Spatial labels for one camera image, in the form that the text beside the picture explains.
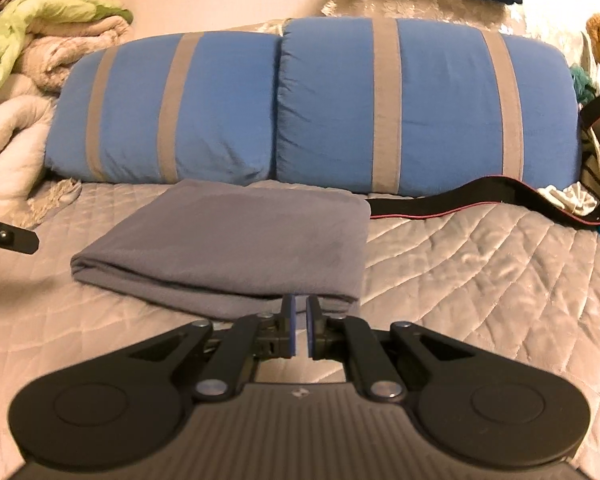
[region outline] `bed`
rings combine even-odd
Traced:
[[[336,15],[337,6],[330,8]],[[533,13],[539,16],[539,7],[527,10],[527,22]],[[529,32],[527,23],[520,34],[538,35],[541,28]],[[576,29],[542,30],[568,57],[582,55]],[[288,185],[264,181],[253,186]],[[40,250],[35,255],[0,251],[0,480],[22,464],[6,415],[24,384],[195,319],[79,285],[70,274],[73,254],[167,188],[84,184],[75,202],[49,214],[36,229]],[[564,228],[510,205],[480,205],[424,221],[373,220],[360,316],[384,330],[399,319],[417,322],[572,381],[592,411],[589,433],[574,461],[600,480],[597,233]],[[267,362],[258,380],[344,379],[338,364],[306,357],[303,331],[298,341],[297,357]]]

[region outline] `quilted bedspread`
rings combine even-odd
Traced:
[[[73,254],[165,189],[87,184],[37,229],[37,254],[0,251],[0,480],[22,464],[7,411],[24,384],[194,319],[74,283],[70,275]],[[360,313],[373,328],[411,320],[572,381],[592,411],[574,461],[600,480],[598,234],[509,205],[425,221],[374,220]],[[263,364],[258,379],[344,377],[336,363],[307,359],[306,346],[299,354]]]

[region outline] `folded gray cloth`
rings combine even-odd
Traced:
[[[278,312],[284,294],[346,312],[362,292],[369,216],[352,194],[184,180],[76,254],[72,274],[213,319]]]

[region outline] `mattress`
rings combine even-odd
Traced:
[[[260,182],[255,186],[285,186]],[[85,184],[38,229],[33,256],[0,251],[0,480],[22,464],[7,424],[17,391],[40,375],[195,317],[72,281],[70,257],[168,186]],[[410,320],[559,374],[592,411],[575,462],[600,480],[600,236],[518,206],[481,205],[424,221],[371,222],[360,316]],[[341,381],[334,362],[299,355],[259,381]]]

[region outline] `black strap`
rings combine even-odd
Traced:
[[[600,118],[600,96],[580,111],[580,124],[588,129]],[[503,203],[539,212],[556,223],[576,229],[595,230],[600,226],[600,203],[586,216],[577,216],[556,207],[527,184],[507,176],[484,176],[434,196],[396,200],[369,198],[371,218],[425,219],[444,216],[475,205]]]

